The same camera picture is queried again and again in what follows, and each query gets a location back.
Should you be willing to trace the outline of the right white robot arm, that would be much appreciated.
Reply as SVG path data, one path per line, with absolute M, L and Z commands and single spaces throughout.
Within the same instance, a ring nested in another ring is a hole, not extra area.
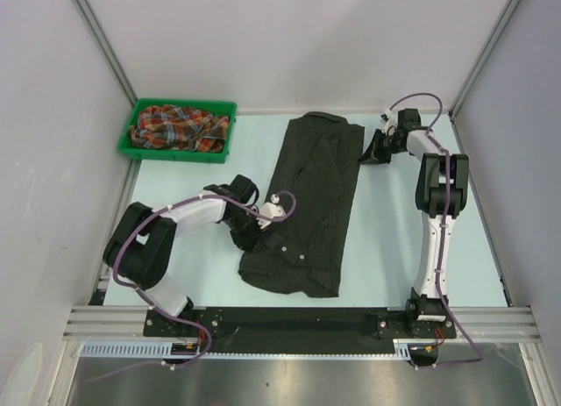
M 359 164 L 386 165 L 399 153 L 420 162 L 415 186 L 415 206 L 421 213 L 423 239 L 419 269 L 405 310 L 397 318 L 383 318 L 380 325 L 395 324 L 399 335 L 414 338 L 447 338 L 453 332 L 448 311 L 447 262 L 451 235 L 468 196 L 469 158 L 452 154 L 439 143 L 429 126 L 422 125 L 418 110 L 404 109 L 381 115 Z

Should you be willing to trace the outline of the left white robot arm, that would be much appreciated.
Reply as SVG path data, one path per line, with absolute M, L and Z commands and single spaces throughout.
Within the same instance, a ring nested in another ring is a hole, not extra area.
M 103 262 L 113 280 L 130 288 L 147 303 L 165 312 L 162 323 L 174 335 L 188 333 L 194 324 L 191 299 L 168 273 L 174 240 L 182 231 L 224 223 L 233 244 L 252 250 L 262 234 L 255 211 L 259 190 L 254 182 L 237 175 L 229 184 L 211 184 L 192 199 L 163 210 L 143 203 L 130 204 L 103 251 Z

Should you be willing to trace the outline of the black pinstripe long sleeve shirt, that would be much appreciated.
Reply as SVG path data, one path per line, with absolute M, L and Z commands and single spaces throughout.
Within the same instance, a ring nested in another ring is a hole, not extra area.
M 364 134 L 363 126 L 325 112 L 289 121 L 267 193 L 289 191 L 280 204 L 293 213 L 242 255 L 244 282 L 280 294 L 338 295 Z

